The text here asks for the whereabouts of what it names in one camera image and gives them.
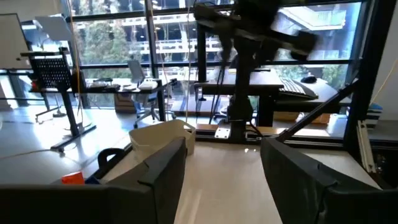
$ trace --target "metal bracket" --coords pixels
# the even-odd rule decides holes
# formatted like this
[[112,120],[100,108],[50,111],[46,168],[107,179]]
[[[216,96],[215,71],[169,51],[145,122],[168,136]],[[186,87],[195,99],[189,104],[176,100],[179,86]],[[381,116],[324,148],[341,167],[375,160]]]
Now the metal bracket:
[[361,151],[362,165],[369,173],[376,173],[376,165],[374,164],[371,143],[369,141],[368,129],[364,121],[358,121],[356,127],[359,149]]
[[218,124],[218,128],[214,137],[218,139],[229,139],[230,135],[231,123],[227,123],[224,119],[222,119]]

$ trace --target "orange object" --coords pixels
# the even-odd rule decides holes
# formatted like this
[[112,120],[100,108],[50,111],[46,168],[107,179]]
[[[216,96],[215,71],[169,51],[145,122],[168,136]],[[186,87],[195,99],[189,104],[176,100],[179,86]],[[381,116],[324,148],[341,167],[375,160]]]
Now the orange object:
[[81,172],[64,175],[61,180],[63,184],[85,184],[85,180]]

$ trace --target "wall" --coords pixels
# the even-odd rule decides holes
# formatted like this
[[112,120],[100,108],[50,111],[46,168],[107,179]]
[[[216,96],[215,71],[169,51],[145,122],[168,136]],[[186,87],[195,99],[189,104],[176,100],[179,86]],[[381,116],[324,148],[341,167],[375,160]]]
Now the wall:
[[61,0],[0,0],[0,14],[18,13],[19,20],[61,13]]
[[[376,84],[374,86],[373,96],[380,89],[384,80],[388,76],[394,61],[398,58],[398,4],[394,11],[392,18],[389,35],[384,47],[379,72],[377,74]],[[398,65],[394,73],[388,79],[383,90],[378,95],[377,104],[383,107],[383,120],[398,120]]]

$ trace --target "blue object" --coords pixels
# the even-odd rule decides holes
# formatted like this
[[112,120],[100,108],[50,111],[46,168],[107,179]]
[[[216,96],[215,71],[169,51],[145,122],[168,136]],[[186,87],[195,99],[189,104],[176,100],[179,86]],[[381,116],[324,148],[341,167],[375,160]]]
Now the blue object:
[[93,175],[85,180],[85,184],[101,184]]

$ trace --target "keyboard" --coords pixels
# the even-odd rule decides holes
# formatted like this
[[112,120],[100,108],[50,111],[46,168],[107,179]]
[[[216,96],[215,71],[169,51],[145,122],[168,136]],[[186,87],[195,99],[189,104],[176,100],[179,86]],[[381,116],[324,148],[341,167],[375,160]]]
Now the keyboard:
[[292,100],[314,100],[318,98],[312,90],[298,81],[289,78],[281,78],[280,80],[285,87],[279,89],[279,98]]

